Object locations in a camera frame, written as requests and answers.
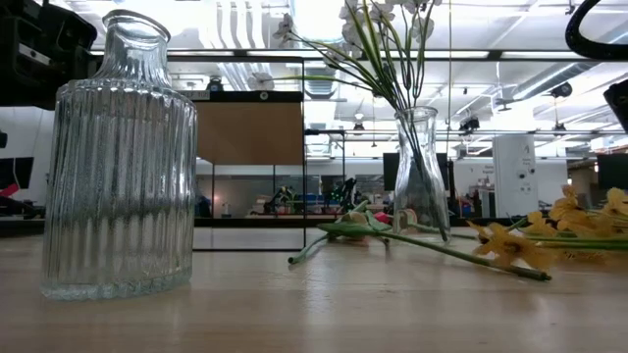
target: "ribbed glass vase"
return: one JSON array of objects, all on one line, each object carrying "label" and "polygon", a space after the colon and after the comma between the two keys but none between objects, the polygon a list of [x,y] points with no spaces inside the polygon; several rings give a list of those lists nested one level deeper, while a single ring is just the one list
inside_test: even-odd
[{"label": "ribbed glass vase", "polygon": [[196,109],[171,88],[170,34],[116,10],[94,77],[57,92],[41,290],[129,297],[191,275]]}]

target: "flower stem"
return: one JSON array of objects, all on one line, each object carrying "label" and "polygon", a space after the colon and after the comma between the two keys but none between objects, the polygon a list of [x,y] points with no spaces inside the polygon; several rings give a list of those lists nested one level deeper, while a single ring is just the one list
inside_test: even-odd
[{"label": "flower stem", "polygon": [[455,258],[458,258],[460,260],[465,260],[468,261],[470,263],[476,264],[476,265],[481,265],[481,266],[486,266],[492,269],[498,269],[498,270],[502,270],[502,271],[506,271],[512,274],[516,274],[518,276],[521,277],[526,277],[526,278],[531,278],[531,279],[535,279],[535,280],[550,280],[551,276],[548,275],[545,272],[542,271],[538,271],[538,270],[532,270],[532,269],[524,269],[524,268],[520,268],[517,266],[509,266],[509,267],[501,267],[501,266],[497,266],[495,265],[492,261],[487,260],[487,259],[483,259],[477,256],[473,256],[473,255],[469,255],[460,251],[456,251],[453,249],[449,249],[449,248],[445,248],[442,246],[439,246],[437,244],[433,244],[427,241],[422,241],[422,240],[418,240],[418,239],[413,239],[413,238],[409,238],[403,235],[397,235],[394,233],[390,233],[387,231],[378,231],[377,234],[381,237],[387,237],[390,239],[394,239],[394,240],[399,240],[399,241],[404,241],[410,244],[414,244],[414,245],[418,245],[418,246],[422,246],[428,249],[432,249],[435,251],[438,251],[440,253],[444,253],[446,255],[450,255],[453,256]]},{"label": "flower stem", "polygon": [[309,245],[307,245],[306,247],[301,249],[301,251],[299,251],[299,253],[296,254],[296,256],[288,257],[288,263],[291,264],[291,265],[292,264],[298,264],[301,261],[305,260],[305,257],[307,256],[307,252],[310,251],[312,246],[316,245],[317,243],[319,243],[319,242],[321,242],[323,240],[329,240],[330,236],[331,235],[329,233],[325,233],[324,235],[321,235],[316,240],[312,241]]}]

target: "black monitor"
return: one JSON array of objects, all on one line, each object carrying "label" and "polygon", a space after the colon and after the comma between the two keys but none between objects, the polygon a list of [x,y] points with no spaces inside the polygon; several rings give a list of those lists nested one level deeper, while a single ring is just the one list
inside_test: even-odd
[{"label": "black monitor", "polygon": [[20,188],[28,188],[33,161],[32,157],[0,159],[0,190],[16,183],[16,177]]},{"label": "black monitor", "polygon": [[[439,163],[439,169],[441,170],[441,176],[445,183],[445,190],[449,190],[449,172],[447,169],[447,154],[437,153],[436,159]],[[384,190],[394,191],[394,184],[396,183],[396,172],[399,168],[399,154],[398,153],[385,153],[384,154]]]},{"label": "black monitor", "polygon": [[598,185],[628,189],[628,154],[598,155]]}]

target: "pink object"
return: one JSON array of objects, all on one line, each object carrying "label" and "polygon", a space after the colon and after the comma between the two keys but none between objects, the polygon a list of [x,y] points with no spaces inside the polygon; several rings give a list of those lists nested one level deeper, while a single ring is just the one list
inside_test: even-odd
[{"label": "pink object", "polygon": [[384,212],[378,212],[373,215],[373,217],[375,217],[375,219],[380,221],[381,223],[387,224],[389,222],[389,217]]},{"label": "pink object", "polygon": [[12,183],[4,190],[0,190],[0,196],[9,197],[18,191],[20,191],[20,187],[16,183]]}]

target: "cable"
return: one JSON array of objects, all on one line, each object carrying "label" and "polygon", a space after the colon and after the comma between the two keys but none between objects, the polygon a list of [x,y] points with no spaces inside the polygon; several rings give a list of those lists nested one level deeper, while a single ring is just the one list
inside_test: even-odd
[{"label": "cable", "polygon": [[451,0],[449,0],[449,85],[447,102],[447,140],[445,143],[445,153],[449,153],[449,132],[451,131]]}]

